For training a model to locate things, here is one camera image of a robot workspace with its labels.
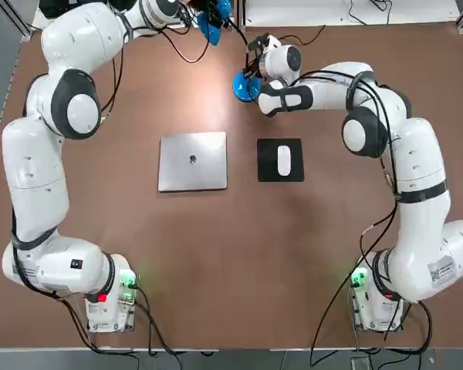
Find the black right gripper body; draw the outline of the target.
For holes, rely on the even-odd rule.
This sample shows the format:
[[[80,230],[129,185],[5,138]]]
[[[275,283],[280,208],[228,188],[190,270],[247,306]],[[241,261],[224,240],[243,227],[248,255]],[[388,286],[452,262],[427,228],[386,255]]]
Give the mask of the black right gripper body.
[[[251,57],[255,58],[255,71],[259,72],[259,63],[264,54],[266,47],[269,45],[269,34],[257,36],[250,41],[246,46],[246,54],[249,53]]]

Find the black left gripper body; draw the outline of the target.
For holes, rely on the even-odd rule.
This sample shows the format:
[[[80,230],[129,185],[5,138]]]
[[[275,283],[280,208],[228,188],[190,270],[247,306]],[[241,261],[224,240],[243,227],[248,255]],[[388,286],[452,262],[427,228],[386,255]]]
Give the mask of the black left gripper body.
[[[186,5],[190,6],[198,13],[203,12],[206,15],[212,14],[216,9],[215,0],[190,0],[187,1]]]

